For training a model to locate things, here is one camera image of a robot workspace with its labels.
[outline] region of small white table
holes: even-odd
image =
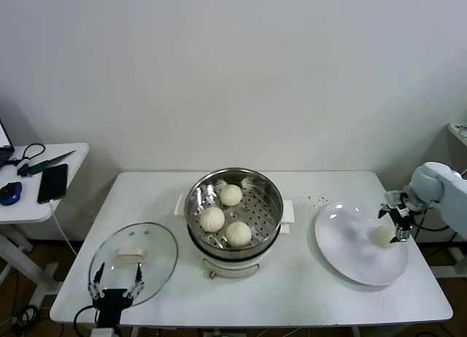
[[[21,159],[26,146],[16,147],[15,153],[11,158]],[[40,147],[32,147],[28,155],[34,151],[39,151]],[[45,145],[45,151],[41,155],[33,158],[30,166],[38,164],[44,160],[62,155],[66,152],[76,150],[75,153],[63,159],[59,164],[67,163],[68,185],[72,182],[82,162],[89,151],[88,144],[49,144]],[[43,222],[52,215],[49,204],[38,204],[37,194],[42,173],[33,175],[29,178],[21,178],[16,175],[15,166],[3,166],[0,168],[0,187],[9,182],[21,182],[23,189],[20,200],[11,206],[0,206],[0,257],[8,262],[0,274],[0,284],[7,276],[11,267],[16,268],[23,275],[37,284],[37,288],[31,298],[30,304],[40,307],[46,295],[56,294],[60,284],[53,279],[53,274],[58,267],[57,263],[49,263],[45,270],[42,270],[32,262],[23,250],[30,252],[32,245],[24,238],[20,231],[15,228],[15,224]],[[55,210],[60,200],[52,202],[52,208]]]
[[[317,327],[386,325],[449,319],[452,309],[412,239],[403,276],[387,287],[352,282],[326,261],[314,239],[314,219],[325,204],[357,201],[375,216],[384,188],[369,171],[268,172],[284,199],[292,200],[296,223],[281,234],[258,272],[243,279],[209,279],[186,222],[173,215],[204,172],[131,172],[116,179],[50,316],[72,322],[91,303],[87,291],[91,258],[118,229],[135,222],[158,222],[179,245],[177,266],[163,289],[148,302],[126,309],[122,325],[173,327]],[[78,322],[93,324],[94,311]]]

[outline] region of floor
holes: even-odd
[[[422,253],[427,257],[428,264],[433,266],[450,265],[452,259],[446,250],[439,250],[432,255],[437,249],[423,249]],[[51,261],[59,262],[55,278],[58,281],[63,281],[66,273],[70,269],[73,261],[73,254],[64,244],[37,244],[34,250],[29,254],[29,257],[38,265],[44,267],[46,263]],[[12,337],[11,332],[7,332],[11,328],[11,322],[6,321],[12,316],[12,305],[15,299],[16,291],[16,271],[11,271],[5,282],[0,286],[0,337]],[[467,280],[465,279],[441,279],[439,283],[446,294],[449,302],[454,310],[454,317],[446,322],[419,324],[407,328],[400,333],[400,337],[464,337],[467,336]],[[34,291],[34,284],[25,278],[22,274],[18,275],[18,296],[15,302],[15,310],[28,304],[29,298]],[[52,320],[48,319],[48,310],[53,303],[53,298],[49,297],[44,303],[44,308],[40,311],[40,321],[32,331],[27,333],[28,337],[71,337],[76,336],[71,325],[62,327]],[[361,328],[362,336],[369,332],[372,328]],[[285,334],[293,332],[294,329],[271,329],[262,334],[262,337],[283,337]],[[89,330],[81,328],[84,336],[89,335]],[[210,332],[210,330],[158,330],[144,328],[140,330],[141,337],[199,337],[200,333]],[[230,332],[244,332],[248,337],[256,337],[263,330],[258,329],[239,329]],[[129,336],[129,330],[123,329],[123,335]],[[293,337],[350,337],[352,332],[350,328],[310,328],[300,329],[293,333]]]

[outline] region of cable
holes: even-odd
[[[18,274],[18,270],[16,272],[16,288],[15,288],[15,297],[13,298],[13,305],[12,305],[12,318],[15,316],[15,307],[16,307],[16,298],[18,297],[18,290],[20,286],[20,278]]]
[[[449,240],[447,240],[447,243],[450,243],[452,242],[455,237],[458,235],[458,233],[454,233],[454,235],[451,236],[451,238]],[[440,252],[441,250],[443,250],[444,247],[439,247],[438,249],[436,249],[435,251],[433,251],[432,253],[430,253],[429,255],[426,255],[425,256],[425,260],[427,260],[429,257],[433,257],[436,253]]]
[[[428,210],[424,211],[423,212],[423,218],[422,220],[420,221],[420,226],[417,226],[417,232],[415,233],[415,236],[414,236],[414,240],[417,240],[417,236],[418,236],[418,233],[420,232],[420,230],[422,230],[422,225],[423,225],[423,222],[425,222],[425,217],[426,217],[426,214],[428,213]]]
[[[441,328],[442,328],[443,330],[446,331],[446,333],[447,333],[448,335],[450,335],[451,337],[455,337],[455,336],[452,334],[452,332],[449,331],[449,330],[447,329],[446,326],[444,326],[444,324],[439,324],[439,325],[441,326]]]
[[[12,317],[8,317],[5,321],[3,321],[1,324],[0,324],[0,327],[5,325],[7,322],[9,322],[10,320],[12,319]]]
[[[76,332],[76,334],[79,336],[79,337],[84,337],[80,330],[78,330],[78,325],[77,325],[77,320],[78,320],[78,316],[83,313],[84,311],[86,310],[89,310],[89,309],[92,309],[92,308],[95,308],[93,305],[89,305],[89,306],[85,306],[84,308],[81,308],[77,313],[76,315],[74,316],[74,319],[73,319],[73,328],[74,328],[74,332]]]
[[[26,152],[29,150],[30,147],[33,147],[33,146],[40,146],[42,147],[42,151],[41,152],[38,152],[37,154],[35,155],[32,155],[32,156],[28,156],[26,157]],[[41,155],[42,153],[44,153],[45,151],[45,146],[43,144],[40,144],[39,142],[34,142],[33,144],[29,144],[23,151],[23,157],[21,158],[21,160],[24,160],[24,159],[29,159],[29,160],[32,160],[34,157],[37,157],[39,155]]]
[[[432,229],[432,228],[424,228],[423,226],[421,225],[418,225],[417,223],[415,223],[415,226],[419,229],[422,229],[422,230],[425,230],[425,231],[433,231],[433,232],[437,232],[437,231],[446,231],[447,229],[450,228],[449,225],[446,225],[446,226],[443,226],[442,228],[437,228],[437,229]]]
[[[57,216],[55,215],[55,210],[53,209],[53,206],[52,206],[52,201],[49,202],[49,207],[50,207],[50,210],[52,211],[53,219],[55,220],[55,224],[57,224],[57,228],[58,228],[59,231],[61,232],[61,235],[62,235],[63,238],[65,239],[66,243],[70,246],[70,249],[72,250],[74,256],[75,256],[75,257],[78,256],[78,254],[77,254],[76,251],[74,250],[72,244],[70,244],[70,241],[68,240],[68,238],[66,237],[65,233],[64,233],[63,230],[61,229],[60,224],[58,223]]]
[[[419,332],[415,335],[415,337],[426,337],[426,336],[439,337],[438,335],[435,335],[433,332]]]
[[[39,320],[39,310],[37,307],[24,306],[12,319],[12,332],[15,336],[24,336],[30,332]]]
[[[261,332],[259,332],[259,334],[256,335],[256,337],[260,337],[260,336],[262,336],[264,333],[266,333],[266,332],[268,332],[268,331],[269,331],[269,329],[266,328],[266,329],[262,330]]]
[[[286,333],[285,335],[283,335],[282,337],[287,337],[287,336],[290,336],[292,334],[294,334],[295,332],[297,332],[298,330],[300,330],[301,328],[296,328],[295,330],[293,330],[292,332],[289,332],[289,333]]]

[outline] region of electric steamer pot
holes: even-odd
[[[227,185],[242,189],[242,201],[233,207],[224,206],[220,191]],[[216,206],[224,212],[225,224],[216,233],[207,233],[200,225],[201,213]],[[214,171],[199,180],[185,202],[188,233],[193,243],[206,255],[225,262],[242,262],[263,254],[276,241],[283,203],[276,185],[264,175],[244,168]],[[225,229],[232,222],[242,221],[252,230],[249,245],[233,248],[227,244]]]

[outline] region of blue mouse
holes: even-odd
[[[23,186],[20,182],[9,182],[0,189],[0,204],[11,206],[20,200]]]

